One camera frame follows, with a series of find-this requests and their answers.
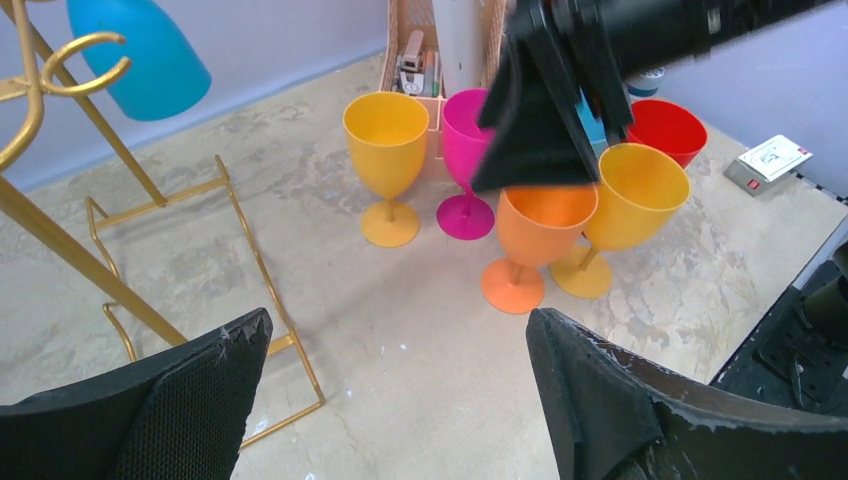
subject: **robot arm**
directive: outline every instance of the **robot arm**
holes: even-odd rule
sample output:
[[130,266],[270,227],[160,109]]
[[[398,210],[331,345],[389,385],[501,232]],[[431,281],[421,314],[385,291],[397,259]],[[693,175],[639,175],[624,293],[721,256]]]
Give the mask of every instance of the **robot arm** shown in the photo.
[[496,136],[472,187],[597,182],[574,106],[585,96],[610,144],[633,121],[623,79],[834,0],[518,0],[478,124]]

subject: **marble tabletop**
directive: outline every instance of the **marble tabletop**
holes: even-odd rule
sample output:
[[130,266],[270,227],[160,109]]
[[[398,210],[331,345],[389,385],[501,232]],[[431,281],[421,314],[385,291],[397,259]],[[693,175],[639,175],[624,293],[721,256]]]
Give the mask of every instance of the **marble tabletop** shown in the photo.
[[[422,220],[409,245],[359,233],[377,199],[358,181],[341,114],[377,85],[372,58],[138,150],[165,192],[229,166],[242,207],[329,403],[245,450],[234,478],[549,478],[555,464],[524,340],[526,316],[494,310],[479,281],[494,233],[448,238],[422,179],[403,199]],[[604,253],[613,288],[570,297],[543,272],[543,306],[699,381],[721,368],[846,214],[795,178],[751,198],[722,176],[744,147],[710,129],[687,172],[692,196],[653,239]],[[84,196],[107,210],[143,191],[117,161],[33,192],[96,254]],[[493,205],[496,198],[487,198]],[[103,235],[128,283],[186,336],[271,302],[226,195],[210,193]],[[0,220],[0,401],[126,363],[104,295],[7,218]],[[163,341],[119,316],[143,355]],[[283,328],[278,325],[278,333]],[[297,358],[269,359],[249,420],[261,430],[309,404]]]

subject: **storage basket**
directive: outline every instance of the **storage basket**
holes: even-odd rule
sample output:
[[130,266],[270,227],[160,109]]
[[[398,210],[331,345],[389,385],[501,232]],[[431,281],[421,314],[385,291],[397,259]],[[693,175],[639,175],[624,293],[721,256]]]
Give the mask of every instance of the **storage basket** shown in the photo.
[[[501,40],[503,39],[504,17],[509,0],[461,0],[476,1],[480,4],[483,16],[483,36],[485,51],[483,56],[483,78],[481,85],[488,87],[495,78],[500,60]],[[436,22],[433,17],[432,0],[389,0],[389,38],[380,90],[390,91],[395,73],[395,63],[399,49],[405,47],[406,40],[414,30],[424,33],[424,47],[438,48]],[[427,130],[427,157],[421,171],[422,179],[453,182],[442,159],[442,93],[438,97],[416,97],[430,113],[430,127]]]

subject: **cup rim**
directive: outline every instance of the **cup rim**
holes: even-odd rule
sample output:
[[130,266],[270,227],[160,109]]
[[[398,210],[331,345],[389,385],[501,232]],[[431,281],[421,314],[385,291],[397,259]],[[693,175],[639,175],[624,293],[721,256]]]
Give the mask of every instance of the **cup rim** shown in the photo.
[[[676,168],[676,171],[677,171],[680,175],[682,175],[682,176],[683,176],[683,179],[686,181],[686,196],[683,198],[683,200],[682,200],[680,203],[678,203],[678,204],[674,205],[673,207],[668,207],[668,208],[651,208],[651,207],[646,207],[646,206],[644,206],[644,205],[639,205],[638,203],[636,203],[636,202],[634,202],[634,201],[630,200],[629,198],[626,198],[624,195],[622,195],[621,193],[619,193],[619,192],[618,192],[618,190],[616,190],[615,188],[611,187],[611,186],[610,186],[610,184],[606,181],[606,178],[605,178],[605,176],[604,176],[604,169],[603,169],[603,168],[601,168],[601,162],[603,162],[603,161],[604,161],[604,157],[607,155],[607,153],[608,153],[608,152],[610,152],[610,151],[611,151],[611,150],[613,150],[614,148],[618,148],[618,147],[620,147],[620,146],[627,146],[628,148],[630,148],[630,147],[636,147],[636,148],[642,148],[642,149],[647,149],[647,150],[653,150],[654,152],[659,153],[659,154],[660,154],[660,156],[662,156],[662,157],[665,159],[665,161],[667,161],[667,162],[671,162],[672,164],[674,164],[674,166],[675,166],[675,167],[677,167],[677,168]],[[603,184],[605,187],[607,187],[607,189],[608,189],[610,192],[612,192],[612,194],[613,194],[613,195],[615,195],[615,196],[616,196],[616,197],[618,197],[621,201],[623,201],[623,202],[627,203],[628,205],[631,205],[631,206],[633,206],[633,207],[639,208],[639,209],[641,209],[641,210],[647,210],[647,211],[649,211],[649,212],[673,212],[673,211],[675,211],[675,210],[679,209],[681,206],[683,206],[683,204],[685,204],[685,203],[689,200],[689,197],[690,197],[690,196],[692,196],[692,182],[691,182],[691,181],[689,181],[689,175],[686,175],[686,171],[683,169],[683,167],[681,167],[681,166],[680,166],[680,164],[679,164],[679,163],[677,163],[677,161],[675,161],[673,158],[671,158],[671,156],[670,156],[669,154],[667,154],[667,153],[663,152],[662,150],[660,150],[660,149],[658,149],[658,148],[654,148],[654,147],[652,147],[652,146],[650,146],[650,145],[645,145],[645,144],[643,144],[643,143],[624,142],[624,143],[619,143],[618,145],[613,145],[613,146],[609,147],[609,148],[608,148],[608,149],[607,149],[607,150],[606,150],[606,151],[605,151],[605,152],[601,155],[601,158],[599,158],[599,159],[598,159],[598,170],[601,172],[601,182],[602,182],[602,184]]]
[[[382,96],[397,96],[397,97],[402,97],[404,99],[408,99],[409,101],[411,101],[412,103],[417,105],[416,108],[419,108],[419,109],[424,111],[424,115],[426,116],[427,121],[424,122],[424,128],[421,129],[421,132],[419,132],[417,135],[415,135],[415,138],[413,138],[412,140],[408,140],[406,142],[400,142],[400,143],[374,143],[374,142],[369,142],[367,140],[364,140],[359,135],[356,135],[355,133],[353,133],[350,130],[350,127],[348,126],[347,121],[346,121],[347,113],[348,113],[348,111],[350,111],[350,108],[362,99],[370,98],[370,97],[382,97]],[[350,103],[347,104],[347,107],[345,107],[344,113],[342,113],[342,124],[344,125],[345,132],[347,132],[348,135],[350,135],[351,137],[355,138],[357,141],[359,141],[359,142],[361,142],[365,145],[369,145],[369,146],[372,146],[372,147],[378,147],[378,148],[402,147],[404,145],[409,145],[409,144],[415,143],[424,134],[427,133],[427,130],[430,128],[430,112],[427,110],[427,107],[425,107],[424,105],[421,104],[421,102],[419,102],[418,100],[416,100],[416,99],[414,99],[414,98],[412,98],[408,95],[404,95],[404,94],[398,93],[398,92],[383,92],[383,91],[370,92],[370,93],[366,93],[366,94],[363,94],[363,95],[360,95],[360,96],[354,98]]]
[[480,92],[480,91],[483,91],[483,92],[488,93],[488,92],[489,92],[489,89],[488,89],[488,88],[483,88],[483,87],[477,87],[477,88],[466,88],[465,90],[460,90],[459,92],[456,92],[456,93],[454,93],[453,95],[451,95],[450,97],[448,97],[448,98],[447,98],[447,100],[445,100],[445,105],[442,107],[442,112],[441,112],[441,116],[442,116],[442,118],[441,118],[441,120],[442,120],[442,122],[444,123],[444,126],[445,126],[445,127],[450,128],[450,129],[451,129],[451,131],[453,131],[453,132],[454,132],[454,133],[456,133],[457,135],[459,135],[459,136],[463,137],[465,140],[470,140],[470,141],[478,142],[478,143],[490,143],[490,142],[491,142],[491,140],[486,140],[486,139],[482,139],[482,138],[472,137],[471,135],[468,135],[468,134],[466,134],[466,133],[463,133],[461,130],[459,130],[458,128],[454,127],[454,126],[451,124],[451,122],[448,122],[448,121],[447,121],[447,117],[445,116],[445,110],[447,109],[448,104],[450,103],[451,99],[456,98],[458,95],[463,95],[463,94],[467,94],[467,93],[471,93],[471,92],[476,93],[476,92]]
[[[674,102],[669,102],[668,100],[662,100],[662,99],[659,99],[659,98],[643,98],[642,100],[636,100],[635,102],[633,102],[633,105],[631,106],[631,110],[633,109],[633,106],[635,106],[637,103],[642,103],[642,104],[661,103],[661,104],[665,104],[665,105],[670,105],[670,106],[676,108],[677,110],[682,111],[686,115],[690,116],[692,119],[695,120],[695,122],[700,127],[700,133],[704,134],[704,143],[700,147],[698,147],[694,150],[689,150],[687,152],[667,152],[669,155],[680,155],[680,156],[696,155],[696,154],[698,154],[698,152],[703,150],[704,147],[707,146],[707,143],[709,143],[710,132],[707,131],[707,127],[704,125],[704,122],[702,122],[701,119],[698,118],[697,115],[695,115],[694,113],[689,111],[689,109],[684,108],[684,107],[682,107],[682,106],[680,106],[680,105],[678,105]],[[633,136],[633,138],[635,138],[636,140],[639,140],[640,142],[642,141],[642,139],[640,139],[638,135],[636,135],[635,133],[631,133],[630,128],[627,129],[627,134]]]
[[591,189],[592,189],[592,191],[595,193],[595,204],[592,206],[592,211],[591,211],[591,212],[589,212],[589,214],[588,214],[588,215],[586,216],[586,218],[584,218],[583,220],[581,220],[581,221],[579,221],[579,222],[576,222],[574,225],[569,225],[569,226],[566,226],[566,227],[555,227],[555,226],[551,226],[551,225],[546,225],[546,224],[541,223],[541,222],[537,222],[536,220],[533,220],[532,218],[528,217],[527,215],[524,215],[524,214],[521,212],[521,210],[517,209],[517,208],[515,207],[515,205],[513,205],[512,200],[510,200],[510,198],[509,198],[509,194],[508,194],[508,192],[507,192],[507,190],[510,190],[510,189],[512,189],[512,188],[515,188],[515,187],[506,187],[506,188],[502,188],[502,189],[501,189],[501,196],[502,196],[502,197],[506,200],[507,204],[509,204],[509,208],[511,208],[511,209],[513,209],[513,210],[515,210],[515,212],[516,212],[516,213],[518,213],[519,215],[521,215],[521,216],[522,216],[525,220],[527,220],[528,222],[530,222],[530,223],[531,223],[531,224],[533,224],[534,226],[541,227],[541,228],[546,228],[546,229],[549,229],[549,230],[573,230],[573,229],[574,229],[574,228],[576,228],[578,225],[581,225],[581,224],[585,225],[585,224],[586,224],[589,220],[591,220],[591,219],[592,219],[592,217],[594,217],[594,216],[595,216],[595,213],[598,211],[598,204],[600,203],[600,200],[601,200],[601,196],[600,196],[600,191],[599,191],[598,185],[583,185],[583,186],[574,186],[574,187],[559,187],[559,188],[573,188],[573,189],[577,189],[577,188],[591,188]]

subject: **red cup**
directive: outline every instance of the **red cup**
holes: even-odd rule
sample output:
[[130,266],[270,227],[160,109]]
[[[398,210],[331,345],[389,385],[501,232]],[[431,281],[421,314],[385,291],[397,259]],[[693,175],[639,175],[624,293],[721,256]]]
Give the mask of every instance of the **red cup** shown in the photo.
[[707,144],[707,129],[689,110],[662,100],[633,102],[633,124],[627,141],[654,147],[681,167],[695,158]]

